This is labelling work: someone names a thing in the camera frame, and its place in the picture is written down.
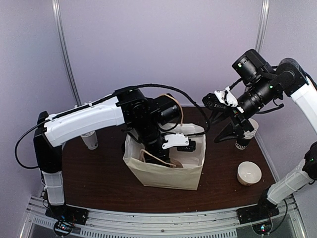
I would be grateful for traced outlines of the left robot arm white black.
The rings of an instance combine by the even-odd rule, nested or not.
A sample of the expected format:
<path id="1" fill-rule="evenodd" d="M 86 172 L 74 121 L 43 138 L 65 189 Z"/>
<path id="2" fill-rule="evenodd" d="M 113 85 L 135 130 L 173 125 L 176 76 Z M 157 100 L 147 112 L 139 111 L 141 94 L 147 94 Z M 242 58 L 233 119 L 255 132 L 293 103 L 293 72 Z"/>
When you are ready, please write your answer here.
<path id="1" fill-rule="evenodd" d="M 181 107 L 170 95 L 147 98 L 138 88 L 117 90 L 60 114 L 42 112 L 33 128 L 33 143 L 52 212 L 60 220 L 71 216 L 70 207 L 65 205 L 62 179 L 65 142 L 105 127 L 125 124 L 136 131 L 145 150 L 164 164 L 169 162 L 169 148 L 185 146 L 189 139 L 181 133 L 163 135 L 160 125 L 181 116 Z"/>

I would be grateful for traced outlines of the kraft paper takeout bag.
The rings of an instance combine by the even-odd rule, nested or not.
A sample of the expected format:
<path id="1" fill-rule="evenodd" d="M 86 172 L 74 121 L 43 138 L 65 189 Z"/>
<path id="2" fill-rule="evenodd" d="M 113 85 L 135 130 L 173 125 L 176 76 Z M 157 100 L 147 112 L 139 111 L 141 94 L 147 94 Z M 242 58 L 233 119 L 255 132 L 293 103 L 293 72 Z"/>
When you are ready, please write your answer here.
<path id="1" fill-rule="evenodd" d="M 122 145 L 123 161 L 142 185 L 197 190 L 206 154 L 204 129 L 193 123 L 183 123 L 183 110 L 170 94 L 152 99 L 134 90 L 120 96 L 118 105 L 128 130 Z M 144 142 L 159 135 L 177 133 L 196 142 L 193 152 L 169 148 L 170 160 L 181 162 L 183 168 L 176 168 L 145 150 Z"/>

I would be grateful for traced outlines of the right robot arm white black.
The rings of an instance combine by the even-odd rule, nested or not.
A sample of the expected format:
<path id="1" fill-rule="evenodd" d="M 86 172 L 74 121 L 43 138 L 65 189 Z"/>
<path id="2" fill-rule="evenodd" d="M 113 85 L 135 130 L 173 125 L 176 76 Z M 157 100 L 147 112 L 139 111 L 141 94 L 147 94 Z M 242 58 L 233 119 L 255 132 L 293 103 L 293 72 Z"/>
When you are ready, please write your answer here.
<path id="1" fill-rule="evenodd" d="M 243 53 L 232 68 L 239 75 L 247 90 L 239 97 L 232 94 L 233 86 L 216 90 L 211 102 L 205 105 L 212 111 L 211 123 L 227 118 L 229 124 L 216 136 L 215 143 L 246 138 L 255 131 L 251 117 L 280 110 L 288 97 L 304 114 L 313 130 L 317 129 L 317 85 L 299 63 L 284 58 L 277 66 L 271 66 L 256 50 Z M 292 171 L 280 181 L 270 185 L 261 195 L 254 215 L 264 219 L 283 199 L 317 179 L 317 144 L 313 143 Z"/>

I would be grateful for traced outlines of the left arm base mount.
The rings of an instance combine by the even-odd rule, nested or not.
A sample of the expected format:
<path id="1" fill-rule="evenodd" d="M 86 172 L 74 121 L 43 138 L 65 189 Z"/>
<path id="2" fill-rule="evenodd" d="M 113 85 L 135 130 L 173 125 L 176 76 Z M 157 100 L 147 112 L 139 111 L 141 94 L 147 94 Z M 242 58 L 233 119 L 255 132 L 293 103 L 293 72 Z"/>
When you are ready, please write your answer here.
<path id="1" fill-rule="evenodd" d="M 53 231 L 57 236 L 65 237 L 72 233 L 76 225 L 85 225 L 89 211 L 83 208 L 72 207 L 69 205 L 52 206 L 49 203 L 44 205 L 45 215 L 54 218 Z"/>

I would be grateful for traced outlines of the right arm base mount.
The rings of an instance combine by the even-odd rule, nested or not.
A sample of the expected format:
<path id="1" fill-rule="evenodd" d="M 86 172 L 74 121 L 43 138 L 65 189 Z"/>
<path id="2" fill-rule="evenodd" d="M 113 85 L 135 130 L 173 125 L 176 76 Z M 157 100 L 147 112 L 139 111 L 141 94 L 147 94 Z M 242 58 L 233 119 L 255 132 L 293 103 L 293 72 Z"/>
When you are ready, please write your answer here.
<path id="1" fill-rule="evenodd" d="M 239 223 L 251 223 L 253 231 L 260 236 L 270 235 L 275 232 L 284 221 L 274 225 L 272 218 L 279 215 L 277 205 L 260 204 L 237 209 Z"/>

